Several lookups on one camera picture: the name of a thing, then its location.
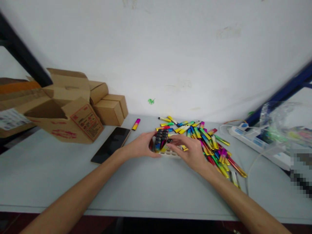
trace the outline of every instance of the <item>shipping label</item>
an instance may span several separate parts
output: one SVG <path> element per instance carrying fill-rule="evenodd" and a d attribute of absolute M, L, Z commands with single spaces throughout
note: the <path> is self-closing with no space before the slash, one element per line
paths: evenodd
<path fill-rule="evenodd" d="M 28 123 L 31 121 L 14 108 L 0 111 L 0 128 L 3 130 L 9 131 Z"/>

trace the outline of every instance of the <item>small cardboard box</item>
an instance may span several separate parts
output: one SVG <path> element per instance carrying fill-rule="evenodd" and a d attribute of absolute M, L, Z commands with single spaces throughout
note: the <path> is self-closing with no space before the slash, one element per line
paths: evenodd
<path fill-rule="evenodd" d="M 118 101 L 100 100 L 93 106 L 105 125 L 121 126 L 124 118 Z"/>
<path fill-rule="evenodd" d="M 91 144 L 104 129 L 89 102 L 82 97 L 60 107 L 45 96 L 19 106 L 17 111 L 63 142 Z"/>
<path fill-rule="evenodd" d="M 108 87 L 106 83 L 99 81 L 89 81 L 90 86 L 90 103 L 97 104 L 103 97 L 108 94 Z"/>
<path fill-rule="evenodd" d="M 103 100 L 109 100 L 109 101 L 118 101 L 119 104 L 120 104 L 121 110 L 123 112 L 124 119 L 127 117 L 127 115 L 128 115 L 128 108 L 127 108 L 125 96 L 123 96 L 123 95 L 115 95 L 115 94 L 108 94 L 108 95 L 106 95 L 102 99 Z"/>
<path fill-rule="evenodd" d="M 20 106 L 18 112 L 63 142 L 94 142 L 104 127 L 91 107 L 89 81 L 77 71 L 48 69 L 53 85 L 47 96 Z"/>
<path fill-rule="evenodd" d="M 0 79 L 0 138 L 6 138 L 35 126 L 25 116 L 16 110 L 22 104 L 42 97 L 37 82 Z"/>

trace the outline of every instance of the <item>plastic bag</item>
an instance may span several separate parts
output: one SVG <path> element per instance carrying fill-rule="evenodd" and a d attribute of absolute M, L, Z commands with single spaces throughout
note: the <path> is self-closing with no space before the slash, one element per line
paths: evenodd
<path fill-rule="evenodd" d="M 260 127 L 267 143 L 291 141 L 312 148 L 312 106 L 298 102 L 268 102 L 262 107 Z"/>

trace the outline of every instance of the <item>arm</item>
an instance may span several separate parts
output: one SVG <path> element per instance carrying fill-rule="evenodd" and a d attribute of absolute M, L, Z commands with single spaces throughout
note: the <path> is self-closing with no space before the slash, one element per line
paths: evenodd
<path fill-rule="evenodd" d="M 130 158 L 160 157 L 148 145 L 156 132 L 143 133 L 130 144 L 118 149 L 104 163 L 60 196 L 21 233 L 68 233 L 109 178 Z"/>
<path fill-rule="evenodd" d="M 202 146 L 198 140 L 183 135 L 174 135 L 171 138 L 174 140 L 173 144 L 168 146 L 215 188 L 251 233 L 290 233 L 203 157 Z M 182 151 L 176 145 L 186 145 L 188 151 Z"/>

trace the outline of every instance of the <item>black phone screen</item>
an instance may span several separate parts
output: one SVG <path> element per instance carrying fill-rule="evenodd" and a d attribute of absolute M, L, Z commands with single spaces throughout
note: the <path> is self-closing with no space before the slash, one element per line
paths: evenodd
<path fill-rule="evenodd" d="M 91 159 L 91 162 L 99 164 L 105 162 L 117 149 L 124 145 L 129 134 L 130 129 L 120 127 L 115 128 L 112 134 Z"/>

